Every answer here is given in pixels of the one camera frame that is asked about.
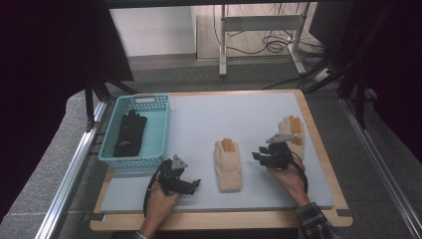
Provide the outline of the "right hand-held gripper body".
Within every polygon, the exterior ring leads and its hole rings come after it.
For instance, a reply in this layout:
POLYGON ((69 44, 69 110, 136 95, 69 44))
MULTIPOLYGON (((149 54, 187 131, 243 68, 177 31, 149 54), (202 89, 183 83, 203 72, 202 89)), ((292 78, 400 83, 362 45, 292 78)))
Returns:
POLYGON ((292 152, 287 145, 289 140, 296 139, 293 135, 276 133, 266 140, 270 154, 264 154, 269 158, 267 167, 286 169, 295 163, 292 152))

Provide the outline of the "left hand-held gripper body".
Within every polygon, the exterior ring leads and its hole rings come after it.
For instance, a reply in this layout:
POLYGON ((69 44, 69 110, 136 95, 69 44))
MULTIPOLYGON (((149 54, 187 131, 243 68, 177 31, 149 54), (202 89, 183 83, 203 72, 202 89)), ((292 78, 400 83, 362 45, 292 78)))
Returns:
POLYGON ((174 154, 172 159, 168 158, 161 162, 158 167, 158 182, 166 195, 180 193, 184 188, 195 187, 191 182, 180 179, 187 166, 188 164, 177 154, 174 154))

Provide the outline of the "cream knitted glove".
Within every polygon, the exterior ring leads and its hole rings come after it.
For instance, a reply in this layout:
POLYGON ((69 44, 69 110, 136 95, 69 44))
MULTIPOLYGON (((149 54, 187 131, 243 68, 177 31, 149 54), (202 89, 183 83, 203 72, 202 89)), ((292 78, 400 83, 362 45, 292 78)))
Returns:
POLYGON ((284 117, 278 124, 279 133, 293 135, 296 139, 289 140, 287 145, 290 150, 296 153, 300 159, 304 158, 305 129, 304 123, 299 117, 284 117))
POLYGON ((234 192, 242 188, 241 159, 238 144, 231 138, 215 142, 214 162, 221 192, 234 192))

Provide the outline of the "teal plastic basket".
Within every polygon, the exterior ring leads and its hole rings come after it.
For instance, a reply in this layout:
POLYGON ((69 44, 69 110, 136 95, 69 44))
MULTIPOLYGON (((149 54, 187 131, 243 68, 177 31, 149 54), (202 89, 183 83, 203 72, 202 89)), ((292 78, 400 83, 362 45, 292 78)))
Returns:
POLYGON ((167 136, 170 122, 169 96, 166 94, 133 95, 116 100, 99 160, 113 168, 151 168, 158 166, 166 155, 167 136), (122 118, 131 110, 146 117, 139 152, 134 156, 115 156, 114 147, 120 133, 122 118))

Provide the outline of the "black glove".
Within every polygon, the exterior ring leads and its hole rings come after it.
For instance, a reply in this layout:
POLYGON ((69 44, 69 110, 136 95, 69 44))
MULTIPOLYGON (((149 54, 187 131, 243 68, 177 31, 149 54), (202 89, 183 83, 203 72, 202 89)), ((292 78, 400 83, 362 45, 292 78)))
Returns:
POLYGON ((113 155, 116 157, 137 156, 142 146, 142 138, 147 118, 140 116, 135 109, 121 118, 117 142, 113 155))

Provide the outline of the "person's right hand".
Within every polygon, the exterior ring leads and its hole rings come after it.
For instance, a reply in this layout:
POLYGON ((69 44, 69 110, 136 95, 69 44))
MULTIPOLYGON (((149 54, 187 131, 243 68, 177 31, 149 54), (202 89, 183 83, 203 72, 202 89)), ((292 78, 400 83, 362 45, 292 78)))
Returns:
POLYGON ((305 193, 305 184, 300 172, 290 165, 288 168, 280 170, 268 167, 267 170, 281 183, 288 191, 298 208, 310 204, 310 199, 305 193))

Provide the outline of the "person's left hand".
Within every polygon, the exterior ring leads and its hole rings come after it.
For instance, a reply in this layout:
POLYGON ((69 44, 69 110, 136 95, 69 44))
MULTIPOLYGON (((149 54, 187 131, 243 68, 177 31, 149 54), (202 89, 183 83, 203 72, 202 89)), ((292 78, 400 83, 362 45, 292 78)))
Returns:
POLYGON ((155 180, 149 192, 145 213, 145 223, 147 223, 150 228, 157 228, 159 224, 172 212, 179 198, 179 193, 166 195, 160 183, 155 180))

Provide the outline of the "grey table mat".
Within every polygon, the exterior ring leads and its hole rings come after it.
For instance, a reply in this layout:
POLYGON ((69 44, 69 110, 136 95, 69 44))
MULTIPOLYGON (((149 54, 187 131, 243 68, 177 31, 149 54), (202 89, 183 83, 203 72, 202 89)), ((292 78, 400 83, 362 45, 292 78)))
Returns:
MULTIPOLYGON (((194 195, 184 195, 177 211, 241 211, 294 208, 289 193, 252 156, 278 132, 287 116, 305 125, 305 150, 301 156, 309 180, 309 197, 323 209, 333 198, 319 163, 319 156, 295 93, 171 96, 166 158, 178 154, 188 167, 182 180, 201 179, 194 195), (231 138, 240 149, 243 186, 237 192, 220 192, 214 163, 214 144, 231 138)), ((142 212, 150 175, 115 171, 100 207, 102 212, 142 212)))

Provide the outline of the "white power strip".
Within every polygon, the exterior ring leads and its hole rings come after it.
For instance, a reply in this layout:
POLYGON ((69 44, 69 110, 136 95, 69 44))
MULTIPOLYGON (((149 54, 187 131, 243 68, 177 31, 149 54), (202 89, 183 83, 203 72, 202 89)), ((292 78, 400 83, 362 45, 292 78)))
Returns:
POLYGON ((315 81, 320 82, 331 74, 331 69, 324 68, 316 76, 315 81))

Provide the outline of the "black stand legs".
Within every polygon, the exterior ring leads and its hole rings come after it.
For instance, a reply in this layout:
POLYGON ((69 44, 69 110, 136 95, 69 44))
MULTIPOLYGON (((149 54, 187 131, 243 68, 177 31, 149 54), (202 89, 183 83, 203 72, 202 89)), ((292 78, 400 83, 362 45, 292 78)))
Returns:
POLYGON ((96 124, 93 95, 96 95, 97 98, 103 103, 108 102, 112 99, 111 93, 106 87, 106 83, 110 83, 113 86, 123 90, 124 92, 130 95, 136 94, 136 90, 132 89, 131 87, 125 85, 122 82, 115 81, 115 80, 103 81, 96 78, 93 74, 88 75, 86 79, 86 87, 85 87, 86 112, 87 112, 87 121, 88 121, 87 131, 91 131, 96 124))
POLYGON ((343 77, 340 85, 338 86, 336 93, 340 98, 348 98, 353 89, 356 89, 355 93, 355 119, 359 125, 366 129, 364 122, 364 103, 365 103, 365 84, 364 84, 364 73, 361 70, 362 58, 357 57, 351 60, 348 64, 342 67, 340 70, 328 75, 323 80, 317 82, 313 86, 305 89, 305 93, 313 93, 316 90, 326 86, 332 81, 343 77))

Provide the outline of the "black curtain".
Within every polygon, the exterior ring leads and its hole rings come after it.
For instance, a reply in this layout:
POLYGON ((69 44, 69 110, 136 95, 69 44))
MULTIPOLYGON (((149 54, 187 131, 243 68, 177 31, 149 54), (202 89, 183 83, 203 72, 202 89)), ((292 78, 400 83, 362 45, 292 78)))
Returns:
POLYGON ((90 80, 131 78, 106 0, 0 0, 0 222, 68 99, 90 80))
POLYGON ((320 29, 339 36, 339 69, 361 57, 374 110, 422 163, 422 0, 325 0, 320 29))

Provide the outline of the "aluminium rail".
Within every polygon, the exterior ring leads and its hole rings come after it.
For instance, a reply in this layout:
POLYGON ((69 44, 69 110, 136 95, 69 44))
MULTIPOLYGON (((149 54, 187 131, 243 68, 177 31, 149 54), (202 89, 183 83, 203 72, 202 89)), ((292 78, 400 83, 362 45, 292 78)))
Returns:
POLYGON ((348 100, 344 99, 340 99, 339 102, 342 105, 359 140, 363 144, 363 147, 366 150, 370 161, 374 165, 380 180, 384 184, 400 216, 402 217, 405 225, 412 235, 412 238, 422 239, 422 220, 393 177, 391 171, 389 170, 387 164, 385 163, 367 130, 364 129, 355 118, 355 109, 353 108, 352 104, 348 100))
POLYGON ((90 146, 100 127, 99 122, 102 120, 105 111, 106 104, 98 103, 94 107, 93 123, 83 123, 84 133, 78 141, 78 147, 73 152, 73 157, 69 161, 66 173, 61 180, 34 239, 51 239, 55 230, 58 228, 62 214, 65 211, 65 207, 69 204, 69 199, 75 187, 75 183, 81 174, 81 170, 90 151, 90 146))

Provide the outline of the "white metal desk frame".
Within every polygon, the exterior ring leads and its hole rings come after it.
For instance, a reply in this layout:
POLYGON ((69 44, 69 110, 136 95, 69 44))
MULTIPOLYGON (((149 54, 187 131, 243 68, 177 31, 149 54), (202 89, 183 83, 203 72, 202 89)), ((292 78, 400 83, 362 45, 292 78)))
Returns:
POLYGON ((220 30, 220 51, 219 51, 219 76, 227 76, 227 54, 226 54, 226 33, 233 31, 271 31, 271 30, 293 30, 295 36, 291 38, 288 50, 296 66, 299 75, 304 75, 306 69, 298 54, 298 45, 302 36, 305 22, 311 3, 305 5, 300 15, 278 15, 278 16, 226 16, 226 6, 221 6, 221 30, 220 30))

